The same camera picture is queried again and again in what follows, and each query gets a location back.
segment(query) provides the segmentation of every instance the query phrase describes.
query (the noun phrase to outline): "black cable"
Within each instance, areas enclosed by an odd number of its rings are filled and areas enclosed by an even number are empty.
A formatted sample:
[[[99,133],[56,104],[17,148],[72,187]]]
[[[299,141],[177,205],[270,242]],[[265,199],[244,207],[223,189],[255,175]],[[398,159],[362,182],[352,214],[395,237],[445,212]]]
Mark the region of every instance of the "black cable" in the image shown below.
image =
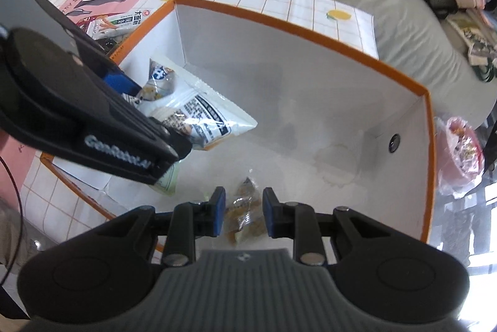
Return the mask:
[[[16,181],[14,180],[14,176],[12,176],[11,170],[8,168],[7,164],[3,160],[2,157],[0,157],[0,162],[3,164],[4,168],[6,169],[9,178],[12,181],[12,185],[14,186],[14,189],[16,190],[16,195],[17,195],[17,202],[19,204],[19,214],[21,215],[21,229],[19,230],[19,239],[17,240],[17,245],[16,245],[16,250],[14,250],[14,256],[11,260],[11,264],[8,265],[7,267],[7,272],[4,275],[2,281],[0,281],[0,287],[3,286],[5,283],[5,280],[7,280],[8,275],[11,273],[12,268],[14,267],[14,263],[16,262],[17,255],[19,254],[19,249],[21,248],[21,242],[22,242],[22,230],[24,228],[24,213],[22,212],[22,202],[21,202],[21,195],[19,194],[19,190],[16,185]]]

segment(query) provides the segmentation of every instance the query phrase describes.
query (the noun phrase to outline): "plastic packaging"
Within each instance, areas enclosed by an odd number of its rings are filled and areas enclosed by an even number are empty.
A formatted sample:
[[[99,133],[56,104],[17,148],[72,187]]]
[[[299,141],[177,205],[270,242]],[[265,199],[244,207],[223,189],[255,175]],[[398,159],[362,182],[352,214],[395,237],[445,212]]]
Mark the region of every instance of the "plastic packaging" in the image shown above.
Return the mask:
[[[127,35],[134,31],[140,23],[147,19],[155,10],[131,10],[112,16],[100,16],[88,25],[86,34],[94,40]]]
[[[140,112],[177,129],[194,149],[208,150],[257,126],[236,104],[162,55],[151,58],[150,80],[137,98]]]
[[[435,118],[438,191],[459,199],[478,186],[484,169],[480,143],[459,117]]]
[[[243,181],[232,202],[228,204],[224,214],[223,231],[233,245],[267,233],[262,199],[252,179]]]

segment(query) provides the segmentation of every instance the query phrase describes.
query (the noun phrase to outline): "white logo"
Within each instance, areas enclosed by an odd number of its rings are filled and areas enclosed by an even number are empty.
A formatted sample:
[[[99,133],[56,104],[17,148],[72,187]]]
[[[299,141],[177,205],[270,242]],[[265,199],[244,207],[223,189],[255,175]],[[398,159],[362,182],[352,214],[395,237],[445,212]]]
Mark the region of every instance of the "white logo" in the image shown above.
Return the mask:
[[[114,158],[120,159],[121,161],[129,162],[132,165],[140,166],[144,169],[148,169],[152,164],[147,159],[141,159],[138,156],[131,155],[128,151],[121,151],[119,147],[113,145],[112,147],[99,141],[95,136],[90,135],[84,138],[84,143],[97,151],[103,152],[108,155],[112,155]]]
[[[240,262],[247,262],[248,260],[250,260],[250,258],[252,258],[250,256],[250,254],[244,252],[244,253],[241,253],[240,255],[237,256],[237,259],[240,261]]]

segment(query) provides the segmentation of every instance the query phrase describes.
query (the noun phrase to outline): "blue logo on package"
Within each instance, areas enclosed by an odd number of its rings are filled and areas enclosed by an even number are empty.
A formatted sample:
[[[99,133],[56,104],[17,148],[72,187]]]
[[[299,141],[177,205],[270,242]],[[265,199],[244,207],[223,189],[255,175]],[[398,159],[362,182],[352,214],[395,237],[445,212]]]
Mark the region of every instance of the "blue logo on package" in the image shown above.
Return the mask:
[[[164,67],[155,67],[152,71],[152,79],[162,80],[167,76],[167,72]]]

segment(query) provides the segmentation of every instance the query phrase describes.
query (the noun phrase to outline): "water stain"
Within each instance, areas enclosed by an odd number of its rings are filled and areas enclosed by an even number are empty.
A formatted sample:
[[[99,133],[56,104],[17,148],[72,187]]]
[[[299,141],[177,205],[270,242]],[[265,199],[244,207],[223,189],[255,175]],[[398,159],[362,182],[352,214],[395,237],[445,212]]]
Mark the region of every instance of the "water stain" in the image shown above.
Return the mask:
[[[320,149],[314,159],[317,172],[332,186],[349,185],[357,175],[357,158],[343,144]]]

